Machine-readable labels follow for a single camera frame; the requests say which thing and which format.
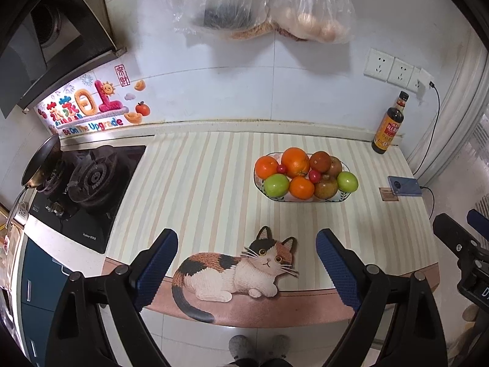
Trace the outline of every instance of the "white wall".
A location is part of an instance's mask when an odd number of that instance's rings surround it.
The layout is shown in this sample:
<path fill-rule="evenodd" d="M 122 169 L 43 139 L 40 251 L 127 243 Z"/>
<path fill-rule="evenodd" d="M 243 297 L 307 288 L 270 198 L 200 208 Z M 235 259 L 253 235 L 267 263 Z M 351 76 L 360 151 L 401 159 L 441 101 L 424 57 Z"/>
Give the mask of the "white wall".
<path fill-rule="evenodd" d="M 352 0 L 356 38 L 347 45 L 296 43 L 280 35 L 221 41 L 173 30 L 182 0 L 106 0 L 131 78 L 151 79 L 152 114 L 166 121 L 255 118 L 375 131 L 399 89 L 364 77 L 370 47 L 435 77 L 443 97 L 469 24 L 450 0 Z M 402 150 L 414 149 L 436 114 L 436 95 L 407 104 Z"/>
<path fill-rule="evenodd" d="M 22 190 L 31 157 L 50 135 L 33 110 L 23 114 L 16 106 L 6 119 L 0 114 L 0 203 L 8 209 Z"/>

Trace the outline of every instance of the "kitchen counter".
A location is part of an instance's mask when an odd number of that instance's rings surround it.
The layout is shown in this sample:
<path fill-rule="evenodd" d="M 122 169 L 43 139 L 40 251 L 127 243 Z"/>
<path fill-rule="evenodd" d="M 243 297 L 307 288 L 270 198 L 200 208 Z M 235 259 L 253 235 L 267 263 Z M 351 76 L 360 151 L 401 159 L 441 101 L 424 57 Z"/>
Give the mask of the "kitchen counter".
<path fill-rule="evenodd" d="M 432 289 L 439 283 L 434 238 L 422 198 L 383 202 L 378 191 L 388 186 L 388 175 L 412 176 L 397 146 L 379 155 L 368 142 L 338 138 L 186 132 L 69 148 L 102 144 L 147 146 L 117 214 L 106 254 L 78 245 L 33 217 L 25 232 L 71 270 L 96 276 L 102 269 L 107 273 L 119 263 L 129 264 L 164 228 L 173 229 L 178 235 L 178 253 L 150 309 L 187 318 L 175 305 L 170 289 L 180 263 L 197 252 L 240 255 L 263 225 L 271 227 L 276 239 L 297 238 L 294 268 L 299 278 L 280 277 L 280 296 L 259 303 L 247 295 L 234 295 L 224 304 L 199 301 L 187 294 L 191 304 L 214 314 L 216 324 L 284 327 L 350 318 L 353 310 L 342 304 L 315 252 L 315 236 L 322 228 L 331 228 L 365 264 L 375 263 L 397 275 L 422 269 Z M 357 175 L 358 191 L 342 203 L 271 201 L 254 185 L 254 163 L 262 155 L 290 146 L 337 156 Z"/>
<path fill-rule="evenodd" d="M 357 175 L 360 186 L 342 203 L 280 203 L 260 193 L 253 166 L 264 154 L 290 146 L 325 150 Z M 240 255 L 263 225 L 276 239 L 297 238 L 299 278 L 279 280 L 282 291 L 332 288 L 315 252 L 315 237 L 330 228 L 362 261 L 389 274 L 435 264 L 437 254 L 422 198 L 383 202 L 387 176 L 412 176 L 398 147 L 376 154 L 367 142 L 316 136 L 199 132 L 158 135 L 126 192 L 107 257 L 130 263 L 164 228 L 178 235 L 179 249 L 168 276 L 197 252 Z"/>

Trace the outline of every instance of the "range hood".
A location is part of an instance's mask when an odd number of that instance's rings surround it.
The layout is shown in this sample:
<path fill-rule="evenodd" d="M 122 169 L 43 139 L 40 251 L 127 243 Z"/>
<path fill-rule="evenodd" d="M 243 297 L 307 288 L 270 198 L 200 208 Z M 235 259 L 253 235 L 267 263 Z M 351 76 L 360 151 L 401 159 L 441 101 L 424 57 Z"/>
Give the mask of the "range hood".
<path fill-rule="evenodd" d="M 0 110 L 5 117 L 15 105 L 27 111 L 125 51 L 112 41 L 104 0 L 2 0 L 0 15 L 6 11 L 10 15 L 2 17 L 0 29 Z"/>

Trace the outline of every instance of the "gas stove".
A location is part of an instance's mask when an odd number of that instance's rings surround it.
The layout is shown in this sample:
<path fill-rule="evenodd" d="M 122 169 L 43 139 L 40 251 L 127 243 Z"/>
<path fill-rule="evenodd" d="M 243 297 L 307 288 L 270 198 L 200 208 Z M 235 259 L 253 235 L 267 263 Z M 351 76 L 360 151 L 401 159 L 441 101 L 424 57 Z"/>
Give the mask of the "gas stove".
<path fill-rule="evenodd" d="M 29 214 L 100 254 L 146 146 L 72 150 L 37 188 Z"/>

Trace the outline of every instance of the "bottle label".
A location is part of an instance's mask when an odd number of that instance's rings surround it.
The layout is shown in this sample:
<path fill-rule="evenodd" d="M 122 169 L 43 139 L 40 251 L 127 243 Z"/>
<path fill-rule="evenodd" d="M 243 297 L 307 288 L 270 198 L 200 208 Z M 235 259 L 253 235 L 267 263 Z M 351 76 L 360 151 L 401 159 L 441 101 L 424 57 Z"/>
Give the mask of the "bottle label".
<path fill-rule="evenodd" d="M 401 99 L 401 98 L 398 98 L 397 101 L 395 102 L 395 105 L 394 107 L 402 107 L 402 109 L 404 109 L 406 107 L 406 102 L 404 99 Z"/>
<path fill-rule="evenodd" d="M 373 138 L 373 142 L 379 149 L 387 150 L 399 127 L 400 124 L 396 123 L 386 114 L 375 134 L 375 138 Z"/>

